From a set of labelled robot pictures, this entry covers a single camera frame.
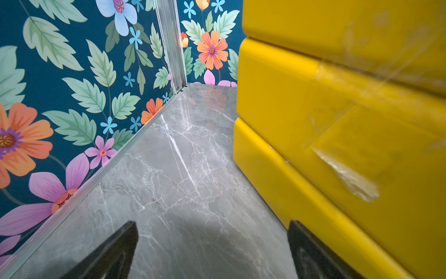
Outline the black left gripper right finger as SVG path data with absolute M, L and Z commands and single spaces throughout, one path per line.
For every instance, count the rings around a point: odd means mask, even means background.
M 362 275 L 297 220 L 290 222 L 287 236 L 298 278 L 362 278 Z

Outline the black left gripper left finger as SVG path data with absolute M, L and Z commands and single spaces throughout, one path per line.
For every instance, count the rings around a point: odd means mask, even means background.
M 61 278 L 126 279 L 131 269 L 138 238 L 136 222 L 126 222 Z

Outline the yellow drawer cabinet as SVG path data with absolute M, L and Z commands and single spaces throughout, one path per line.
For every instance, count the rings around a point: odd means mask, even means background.
M 446 3 L 245 1 L 233 157 L 365 279 L 446 276 Z

